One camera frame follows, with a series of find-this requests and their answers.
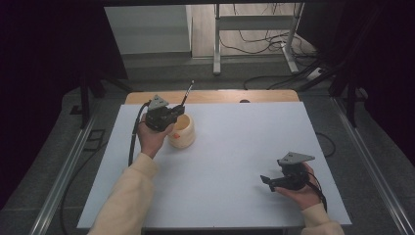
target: floor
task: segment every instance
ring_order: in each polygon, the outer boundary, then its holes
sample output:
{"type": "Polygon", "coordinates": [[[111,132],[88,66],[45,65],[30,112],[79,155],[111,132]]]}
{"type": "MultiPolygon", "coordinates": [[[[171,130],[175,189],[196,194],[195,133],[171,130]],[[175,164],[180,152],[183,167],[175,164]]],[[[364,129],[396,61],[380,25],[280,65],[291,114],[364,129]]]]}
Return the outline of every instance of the floor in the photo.
{"type": "MultiPolygon", "coordinates": [[[[265,10],[266,6],[266,4],[261,5],[258,11],[265,10]]],[[[238,12],[243,13],[238,5],[237,9],[238,12]]],[[[257,50],[259,46],[245,49],[257,50]]],[[[273,85],[273,88],[293,89],[307,82],[304,77],[287,79],[284,76],[290,75],[290,72],[284,57],[280,54],[269,57],[242,56],[245,54],[240,54],[238,57],[226,57],[222,61],[220,76],[212,74],[211,58],[208,52],[201,52],[200,55],[200,58],[193,59],[177,55],[146,58],[139,55],[126,56],[124,64],[129,80],[123,82],[135,91],[183,90],[190,79],[195,79],[195,89],[201,90],[266,89],[273,85]]],[[[309,65],[311,62],[307,59],[301,59],[301,61],[299,59],[299,63],[309,65]]],[[[326,155],[333,153],[326,160],[353,223],[352,226],[344,227],[345,233],[350,235],[411,234],[400,231],[393,220],[388,201],[381,194],[382,189],[379,188],[371,170],[365,164],[359,149],[356,148],[347,132],[337,106],[327,92],[330,84],[331,80],[326,80],[299,93],[299,96],[304,102],[315,131],[323,133],[333,141],[331,142],[322,135],[317,136],[323,152],[326,155]]],[[[105,147],[102,149],[99,147],[104,146],[109,139],[119,106],[123,104],[127,95],[124,90],[110,82],[103,81],[103,85],[107,91],[105,98],[97,99],[90,94],[92,114],[95,117],[91,128],[93,134],[85,141],[68,188],[62,189],[65,194],[61,195],[59,206],[51,213],[44,230],[46,234],[87,233],[76,229],[76,224],[105,152],[105,147]]],[[[57,175],[69,156],[75,139],[81,132],[80,116],[70,114],[74,106],[80,106],[78,89],[69,92],[64,97],[60,117],[48,140],[19,188],[6,207],[1,210],[0,234],[28,234],[31,231],[57,175]]],[[[355,116],[357,130],[375,160],[375,166],[381,171],[384,181],[391,188],[411,224],[414,224],[415,168],[388,135],[370,118],[363,103],[356,104],[355,116]]],[[[238,234],[278,234],[278,232],[276,230],[245,233],[239,231],[238,234]]],[[[300,234],[300,229],[289,229],[288,234],[300,234]]]]}
{"type": "MultiPolygon", "coordinates": [[[[219,13],[220,16],[292,16],[294,7],[294,3],[221,4],[219,13]]],[[[211,57],[214,51],[215,6],[194,5],[192,16],[192,56],[211,57]]],[[[220,54],[223,56],[281,54],[280,43],[277,41],[286,40],[287,32],[287,30],[220,31],[220,54]]],[[[293,46],[299,53],[299,37],[294,40],[293,46]]],[[[302,41],[301,49],[306,53],[315,50],[306,41],[302,41]]]]}

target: yellow sleeve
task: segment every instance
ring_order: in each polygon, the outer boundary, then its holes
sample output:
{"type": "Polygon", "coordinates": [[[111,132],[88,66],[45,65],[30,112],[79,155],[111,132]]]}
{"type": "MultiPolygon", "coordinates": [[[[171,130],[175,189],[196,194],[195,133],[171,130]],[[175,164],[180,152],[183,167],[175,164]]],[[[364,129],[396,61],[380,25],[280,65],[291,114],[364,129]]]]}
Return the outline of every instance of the yellow sleeve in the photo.
{"type": "Polygon", "coordinates": [[[323,204],[317,204],[302,211],[305,228],[301,235],[344,235],[344,231],[338,222],[330,220],[324,211],[323,204]]]}
{"type": "Polygon", "coordinates": [[[158,170],[149,156],[140,153],[114,185],[89,234],[141,234],[158,170]]]}

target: wall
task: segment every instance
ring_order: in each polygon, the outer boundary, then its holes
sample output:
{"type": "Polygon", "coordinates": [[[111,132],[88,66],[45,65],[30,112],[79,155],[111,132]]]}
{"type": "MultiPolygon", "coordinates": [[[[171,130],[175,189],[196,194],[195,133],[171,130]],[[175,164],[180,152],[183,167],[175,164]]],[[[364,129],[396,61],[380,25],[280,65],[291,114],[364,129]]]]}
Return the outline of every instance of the wall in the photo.
{"type": "Polygon", "coordinates": [[[188,6],[107,7],[121,55],[191,51],[188,6]]]}

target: ceramic cup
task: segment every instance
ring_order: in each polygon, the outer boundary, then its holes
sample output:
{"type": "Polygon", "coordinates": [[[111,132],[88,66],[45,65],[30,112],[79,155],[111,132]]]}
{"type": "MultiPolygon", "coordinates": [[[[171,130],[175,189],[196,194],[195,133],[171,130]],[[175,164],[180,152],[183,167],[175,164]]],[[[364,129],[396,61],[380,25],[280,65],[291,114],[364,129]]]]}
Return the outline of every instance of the ceramic cup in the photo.
{"type": "Polygon", "coordinates": [[[196,138],[195,123],[191,116],[184,114],[177,118],[173,130],[168,134],[168,142],[175,148],[189,147],[196,138]]]}

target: white tabletop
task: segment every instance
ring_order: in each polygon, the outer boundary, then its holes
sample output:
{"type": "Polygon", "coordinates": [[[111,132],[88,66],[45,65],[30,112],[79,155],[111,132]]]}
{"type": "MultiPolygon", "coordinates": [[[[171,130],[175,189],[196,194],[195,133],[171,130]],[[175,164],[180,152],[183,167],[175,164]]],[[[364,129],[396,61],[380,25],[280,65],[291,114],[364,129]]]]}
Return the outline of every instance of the white tabletop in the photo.
{"type": "MultiPolygon", "coordinates": [[[[121,106],[106,153],[78,223],[89,228],[127,167],[131,130],[141,105],[121,106]]],[[[156,229],[281,228],[303,226],[300,209],[271,193],[260,175],[282,177],[288,152],[314,156],[329,216],[351,224],[302,102],[189,104],[196,140],[155,157],[155,197],[144,226],[156,229]]],[[[136,142],[135,154],[140,151],[136,142]]]]}

